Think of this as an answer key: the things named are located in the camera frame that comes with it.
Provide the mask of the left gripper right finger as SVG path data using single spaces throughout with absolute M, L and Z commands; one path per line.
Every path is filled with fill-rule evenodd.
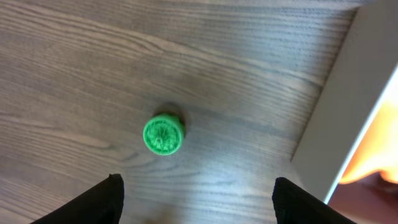
M 272 202 L 278 224 L 355 224 L 285 177 L 276 178 Z

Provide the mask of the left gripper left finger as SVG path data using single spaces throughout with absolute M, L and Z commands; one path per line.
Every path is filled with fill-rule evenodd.
M 123 205 L 123 178 L 120 174 L 111 174 L 32 224 L 118 224 Z

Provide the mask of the green round toy wheel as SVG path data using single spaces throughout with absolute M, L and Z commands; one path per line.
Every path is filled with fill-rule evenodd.
M 142 135 L 150 151 L 160 156 L 169 156 L 181 148 L 185 125 L 178 116 L 162 113 L 148 120 Z

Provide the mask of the orange dinosaur toy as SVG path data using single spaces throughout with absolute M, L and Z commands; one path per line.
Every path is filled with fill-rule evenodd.
M 397 183 L 397 103 L 385 101 L 346 167 L 340 184 L 350 184 L 374 173 Z

